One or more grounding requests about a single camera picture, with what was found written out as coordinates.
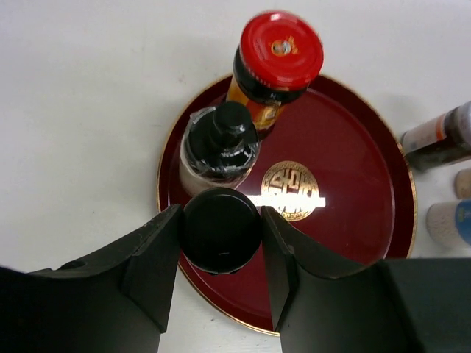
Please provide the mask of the red-lid chili sauce jar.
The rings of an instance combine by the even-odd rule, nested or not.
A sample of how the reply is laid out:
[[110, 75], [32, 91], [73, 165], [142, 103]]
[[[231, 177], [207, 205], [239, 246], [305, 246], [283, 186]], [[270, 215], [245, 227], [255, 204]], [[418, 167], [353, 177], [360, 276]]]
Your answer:
[[241, 33], [226, 100], [246, 106], [263, 140], [319, 75], [323, 62], [322, 42], [308, 22], [284, 10], [261, 12]]

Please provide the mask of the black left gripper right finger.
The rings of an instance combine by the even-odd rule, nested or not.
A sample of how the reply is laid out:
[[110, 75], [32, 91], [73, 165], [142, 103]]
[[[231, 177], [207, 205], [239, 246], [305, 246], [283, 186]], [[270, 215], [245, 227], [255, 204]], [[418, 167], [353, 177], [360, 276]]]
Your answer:
[[261, 210], [272, 323], [284, 352], [468, 352], [470, 260], [365, 266]]

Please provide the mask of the black-cap white powder bottle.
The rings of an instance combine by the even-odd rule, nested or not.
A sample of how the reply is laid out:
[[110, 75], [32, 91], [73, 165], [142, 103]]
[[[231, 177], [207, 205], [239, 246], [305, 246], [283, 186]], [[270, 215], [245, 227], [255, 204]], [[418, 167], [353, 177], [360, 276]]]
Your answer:
[[180, 182], [189, 196], [210, 188], [236, 189], [261, 149], [247, 107], [225, 101], [190, 114], [180, 143]]

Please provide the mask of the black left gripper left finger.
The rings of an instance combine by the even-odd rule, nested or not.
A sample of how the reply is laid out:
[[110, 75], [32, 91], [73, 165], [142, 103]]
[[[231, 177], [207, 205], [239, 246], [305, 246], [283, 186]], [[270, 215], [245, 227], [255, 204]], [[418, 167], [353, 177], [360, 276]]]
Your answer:
[[156, 352], [166, 331], [183, 210], [58, 269], [1, 269], [3, 352]]

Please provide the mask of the small black-lid spice jar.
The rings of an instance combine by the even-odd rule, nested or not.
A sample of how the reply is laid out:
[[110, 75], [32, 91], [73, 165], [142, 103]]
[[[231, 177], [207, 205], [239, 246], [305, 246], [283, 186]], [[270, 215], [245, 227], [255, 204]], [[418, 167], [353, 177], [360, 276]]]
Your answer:
[[261, 217], [255, 205], [237, 190], [211, 188], [183, 208], [180, 247], [187, 261], [212, 275], [243, 268], [261, 244]]

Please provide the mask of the white-lid dark sauce jar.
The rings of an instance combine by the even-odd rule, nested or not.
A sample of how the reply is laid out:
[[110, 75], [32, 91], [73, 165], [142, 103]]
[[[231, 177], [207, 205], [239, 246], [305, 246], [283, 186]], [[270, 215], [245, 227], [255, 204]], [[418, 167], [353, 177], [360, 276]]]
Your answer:
[[400, 142], [412, 168], [424, 172], [470, 159], [470, 103], [405, 132]]

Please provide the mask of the pink-lid jar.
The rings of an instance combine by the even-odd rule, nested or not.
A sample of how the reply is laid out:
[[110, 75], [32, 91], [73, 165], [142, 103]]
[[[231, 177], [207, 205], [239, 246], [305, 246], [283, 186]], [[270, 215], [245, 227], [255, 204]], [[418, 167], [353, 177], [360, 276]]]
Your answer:
[[458, 199], [471, 198], [471, 168], [462, 169], [456, 174], [454, 191]]

